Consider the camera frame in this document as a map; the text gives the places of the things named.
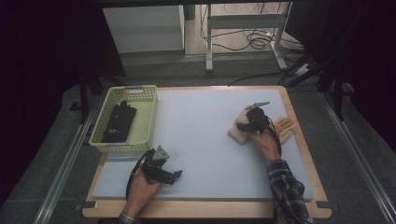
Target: person's left hand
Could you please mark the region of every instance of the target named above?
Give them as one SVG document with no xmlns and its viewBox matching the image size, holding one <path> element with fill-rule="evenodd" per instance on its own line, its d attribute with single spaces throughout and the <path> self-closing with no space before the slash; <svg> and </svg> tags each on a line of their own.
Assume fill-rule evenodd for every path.
<svg viewBox="0 0 396 224">
<path fill-rule="evenodd" d="M 128 217 L 135 218 L 140 210 L 151 202 L 162 184 L 161 182 L 150 184 L 142 169 L 138 168 L 134 173 L 134 180 L 129 190 L 127 204 L 123 208 L 122 213 Z"/>
</svg>

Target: wooden table border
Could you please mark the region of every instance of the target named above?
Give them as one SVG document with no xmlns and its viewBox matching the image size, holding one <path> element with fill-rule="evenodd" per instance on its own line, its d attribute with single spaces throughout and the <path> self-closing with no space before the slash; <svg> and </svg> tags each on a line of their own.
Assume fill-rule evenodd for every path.
<svg viewBox="0 0 396 224">
<path fill-rule="evenodd" d="M 248 86 L 248 87 L 174 87 L 158 88 L 159 91 L 187 91 L 187 90 L 278 90 L 283 105 L 289 118 L 296 120 L 297 129 L 294 137 L 299 148 L 301 158 L 307 171 L 307 176 L 311 184 L 313 200 L 305 202 L 311 217 L 326 218 L 332 214 L 331 208 L 318 208 L 317 202 L 327 202 L 327 197 L 318 177 L 315 164 L 312 161 L 308 146 L 306 145 L 303 132 L 294 109 L 291 105 L 289 95 L 284 87 L 281 86 Z M 86 202 L 95 202 L 95 207 L 83 208 L 82 213 L 85 217 L 118 217 L 125 200 L 95 200 L 92 192 L 96 181 L 102 172 L 106 161 L 104 153 L 99 161 L 98 168 L 93 178 L 90 191 Z M 151 218 L 263 218 L 273 217 L 273 202 L 212 202 L 212 201 L 166 201 L 154 200 L 146 206 L 140 217 Z"/>
</svg>

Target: white cabinet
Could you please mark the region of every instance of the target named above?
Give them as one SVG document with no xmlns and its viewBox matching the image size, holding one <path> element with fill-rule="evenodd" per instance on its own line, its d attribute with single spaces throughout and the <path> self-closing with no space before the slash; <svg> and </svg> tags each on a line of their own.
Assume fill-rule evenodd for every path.
<svg viewBox="0 0 396 224">
<path fill-rule="evenodd" d="M 119 53 L 184 49 L 183 6 L 103 11 Z"/>
</svg>

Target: plaid shirt sleeve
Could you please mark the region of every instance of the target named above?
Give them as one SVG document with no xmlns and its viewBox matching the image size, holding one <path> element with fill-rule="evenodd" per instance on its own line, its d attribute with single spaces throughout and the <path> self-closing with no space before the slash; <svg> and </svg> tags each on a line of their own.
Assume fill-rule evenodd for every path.
<svg viewBox="0 0 396 224">
<path fill-rule="evenodd" d="M 314 223 L 303 200 L 304 185 L 291 173 L 286 161 L 268 161 L 266 169 L 274 194 L 276 223 Z"/>
</svg>

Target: wrist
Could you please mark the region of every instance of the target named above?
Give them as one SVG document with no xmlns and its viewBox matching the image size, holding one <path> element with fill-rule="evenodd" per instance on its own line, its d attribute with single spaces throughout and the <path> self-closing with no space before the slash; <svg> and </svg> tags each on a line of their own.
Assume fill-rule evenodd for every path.
<svg viewBox="0 0 396 224">
<path fill-rule="evenodd" d="M 122 213 L 128 217 L 137 218 L 137 215 L 139 214 L 142 207 L 143 206 L 136 205 L 133 203 L 127 203 L 123 208 Z"/>
<path fill-rule="evenodd" d="M 281 156 L 279 155 L 279 153 L 274 153 L 274 154 L 264 154 L 265 159 L 267 159 L 268 161 L 278 161 L 278 160 L 282 160 Z"/>
</svg>

